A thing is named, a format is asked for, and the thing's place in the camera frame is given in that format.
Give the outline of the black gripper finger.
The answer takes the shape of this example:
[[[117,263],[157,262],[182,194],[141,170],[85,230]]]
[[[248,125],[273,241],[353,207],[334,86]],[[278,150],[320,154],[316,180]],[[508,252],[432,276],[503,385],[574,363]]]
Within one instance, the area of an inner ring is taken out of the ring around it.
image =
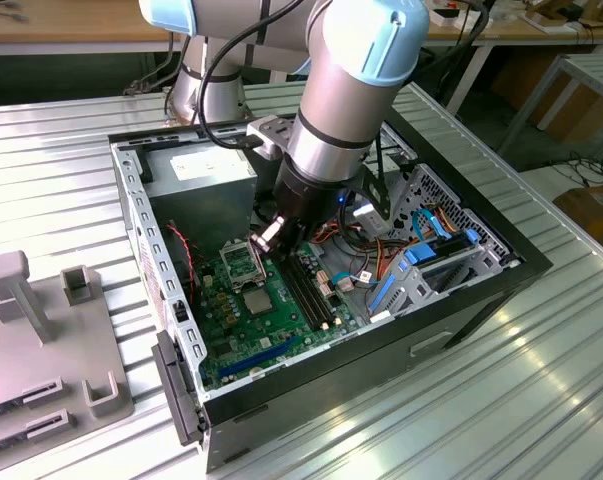
[[[259,227],[255,232],[252,232],[249,241],[263,254],[269,254],[278,244],[283,227],[284,218],[281,215],[275,215],[267,226]]]

